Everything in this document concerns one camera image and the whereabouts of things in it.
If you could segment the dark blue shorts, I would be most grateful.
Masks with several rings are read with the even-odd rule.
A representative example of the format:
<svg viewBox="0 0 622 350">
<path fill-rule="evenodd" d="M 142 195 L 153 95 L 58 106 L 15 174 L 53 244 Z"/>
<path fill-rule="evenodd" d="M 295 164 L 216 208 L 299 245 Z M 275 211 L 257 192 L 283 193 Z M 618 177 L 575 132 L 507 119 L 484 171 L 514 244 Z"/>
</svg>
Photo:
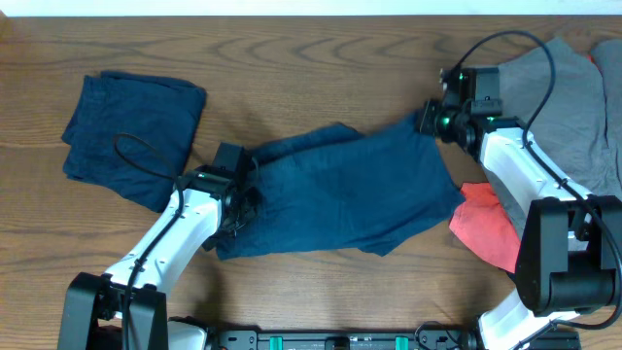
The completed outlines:
<svg viewBox="0 0 622 350">
<path fill-rule="evenodd" d="M 416 113 L 369 135 L 343 123 L 261 145 L 258 214 L 216 244 L 222 260 L 357 248 L 385 256 L 464 198 Z"/>
</svg>

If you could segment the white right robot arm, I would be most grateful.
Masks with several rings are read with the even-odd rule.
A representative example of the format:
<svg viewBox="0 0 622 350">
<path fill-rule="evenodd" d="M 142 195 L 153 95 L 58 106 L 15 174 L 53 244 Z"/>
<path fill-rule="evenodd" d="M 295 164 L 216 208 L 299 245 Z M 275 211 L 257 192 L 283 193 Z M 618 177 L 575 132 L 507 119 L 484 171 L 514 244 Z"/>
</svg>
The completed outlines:
<svg viewBox="0 0 622 350">
<path fill-rule="evenodd" d="M 467 349 L 526 349 L 554 337 L 576 317 L 612 306 L 588 330 L 621 316 L 621 202 L 576 184 L 542 151 L 524 122 L 498 101 L 429 101 L 416 130 L 457 143 L 509 190 L 527 216 L 515 290 L 478 319 Z"/>
</svg>

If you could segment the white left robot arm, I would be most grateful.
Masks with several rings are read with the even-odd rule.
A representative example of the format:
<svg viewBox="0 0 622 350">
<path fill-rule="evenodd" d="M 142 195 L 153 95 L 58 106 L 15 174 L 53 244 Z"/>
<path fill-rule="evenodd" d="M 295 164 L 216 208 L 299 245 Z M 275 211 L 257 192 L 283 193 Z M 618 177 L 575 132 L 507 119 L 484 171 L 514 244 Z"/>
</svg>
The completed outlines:
<svg viewBox="0 0 622 350">
<path fill-rule="evenodd" d="M 206 167 L 175 182 L 143 238 L 101 275 L 79 273 L 64 301 L 60 349 L 208 349 L 209 332 L 169 319 L 166 301 L 196 251 L 250 214 L 246 173 Z"/>
</svg>

